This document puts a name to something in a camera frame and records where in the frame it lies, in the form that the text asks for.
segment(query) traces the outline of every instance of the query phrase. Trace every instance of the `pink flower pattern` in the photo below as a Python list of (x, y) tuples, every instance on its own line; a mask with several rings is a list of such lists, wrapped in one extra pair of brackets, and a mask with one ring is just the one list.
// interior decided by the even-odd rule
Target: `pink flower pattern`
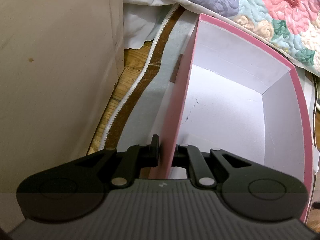
[(305, 32), (309, 21), (317, 18), (320, 10), (319, 0), (263, 0), (269, 14), (275, 20), (285, 20), (293, 34)]

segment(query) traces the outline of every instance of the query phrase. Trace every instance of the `ribbed black surface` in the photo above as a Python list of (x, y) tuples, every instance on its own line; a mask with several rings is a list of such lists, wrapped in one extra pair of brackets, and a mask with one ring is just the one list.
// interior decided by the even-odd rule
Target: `ribbed black surface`
[(140, 180), (109, 193), (95, 212), (65, 224), (26, 220), (16, 240), (302, 240), (315, 236), (298, 220), (254, 223), (224, 207), (213, 191), (189, 180)]

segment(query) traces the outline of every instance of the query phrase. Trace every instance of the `beige wall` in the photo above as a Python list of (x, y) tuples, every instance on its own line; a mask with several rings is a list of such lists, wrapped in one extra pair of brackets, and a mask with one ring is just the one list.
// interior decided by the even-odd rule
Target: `beige wall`
[(0, 226), (27, 176), (85, 155), (123, 70), (122, 0), (0, 0)]

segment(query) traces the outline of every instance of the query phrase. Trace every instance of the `quilted fabric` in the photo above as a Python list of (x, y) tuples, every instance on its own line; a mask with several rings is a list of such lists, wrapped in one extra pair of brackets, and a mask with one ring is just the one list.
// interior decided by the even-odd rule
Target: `quilted fabric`
[(320, 0), (189, 0), (260, 36), (320, 76)]

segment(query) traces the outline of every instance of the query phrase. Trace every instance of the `pink box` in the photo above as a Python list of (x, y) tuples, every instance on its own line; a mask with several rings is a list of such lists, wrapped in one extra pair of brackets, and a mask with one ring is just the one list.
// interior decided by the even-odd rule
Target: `pink box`
[[(312, 139), (297, 72), (253, 36), (200, 14), (182, 57), (160, 136), (169, 175), (176, 144), (219, 147), (301, 180), (312, 188)], [(305, 209), (301, 220), (307, 214)]]

